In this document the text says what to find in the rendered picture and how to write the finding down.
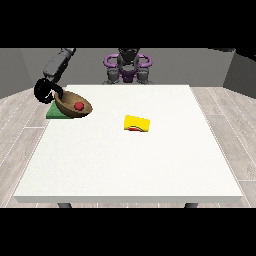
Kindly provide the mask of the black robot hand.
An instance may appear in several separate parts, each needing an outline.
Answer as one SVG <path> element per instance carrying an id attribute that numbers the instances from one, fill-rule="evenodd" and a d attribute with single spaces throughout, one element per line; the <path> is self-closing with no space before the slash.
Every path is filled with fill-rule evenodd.
<path id="1" fill-rule="evenodd" d="M 39 79 L 34 86 L 34 96 L 44 104 L 49 104 L 54 100 L 52 91 L 55 91 L 59 98 L 63 96 L 63 89 L 53 81 L 47 78 Z"/>

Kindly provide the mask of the brown wooden bowl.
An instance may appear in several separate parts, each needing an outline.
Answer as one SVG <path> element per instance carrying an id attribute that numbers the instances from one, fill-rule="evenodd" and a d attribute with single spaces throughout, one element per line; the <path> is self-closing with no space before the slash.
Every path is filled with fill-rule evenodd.
<path id="1" fill-rule="evenodd" d="M 82 118 L 90 114 L 93 110 L 92 105 L 82 96 L 64 91 L 62 98 L 59 98 L 58 93 L 54 94 L 55 104 L 61 113 L 70 118 Z M 84 105 L 82 110 L 76 110 L 75 104 L 81 102 Z"/>

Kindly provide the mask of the green square pad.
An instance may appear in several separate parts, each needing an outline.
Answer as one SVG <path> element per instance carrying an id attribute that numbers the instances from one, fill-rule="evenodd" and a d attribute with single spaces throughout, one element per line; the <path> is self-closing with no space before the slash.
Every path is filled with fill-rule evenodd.
<path id="1" fill-rule="evenodd" d="M 68 119 L 68 116 L 63 114 L 57 107 L 55 102 L 52 102 L 48 112 L 46 113 L 47 119 Z"/>

